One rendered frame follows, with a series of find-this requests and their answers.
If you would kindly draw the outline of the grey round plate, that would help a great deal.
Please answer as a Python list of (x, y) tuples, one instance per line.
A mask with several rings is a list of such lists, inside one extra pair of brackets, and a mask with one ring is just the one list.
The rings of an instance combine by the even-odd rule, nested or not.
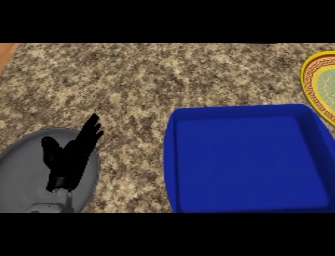
[[(76, 137), (76, 130), (42, 129), (22, 137), (0, 153), (0, 213), (28, 213), (34, 203), (53, 203), (54, 191), (45, 190), (48, 168), (42, 162), (41, 138), (50, 136), (60, 147)], [(73, 213), (82, 211), (90, 200), (99, 176), (96, 149), (88, 157), (82, 177), (72, 193)]]

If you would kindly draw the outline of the blue rectangular tray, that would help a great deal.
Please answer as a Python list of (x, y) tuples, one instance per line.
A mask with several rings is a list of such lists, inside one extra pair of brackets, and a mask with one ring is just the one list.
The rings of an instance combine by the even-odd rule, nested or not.
[(335, 141), (302, 104), (180, 108), (163, 136), (175, 213), (335, 212)]

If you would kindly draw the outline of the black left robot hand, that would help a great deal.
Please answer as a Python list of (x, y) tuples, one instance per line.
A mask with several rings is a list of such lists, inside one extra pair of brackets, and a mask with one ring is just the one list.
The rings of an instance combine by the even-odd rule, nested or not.
[(65, 189), (70, 192), (79, 183), (88, 157), (103, 135), (99, 116), (91, 114), (76, 137), (60, 147), (53, 137), (41, 138), (42, 162), (48, 168), (45, 190)]

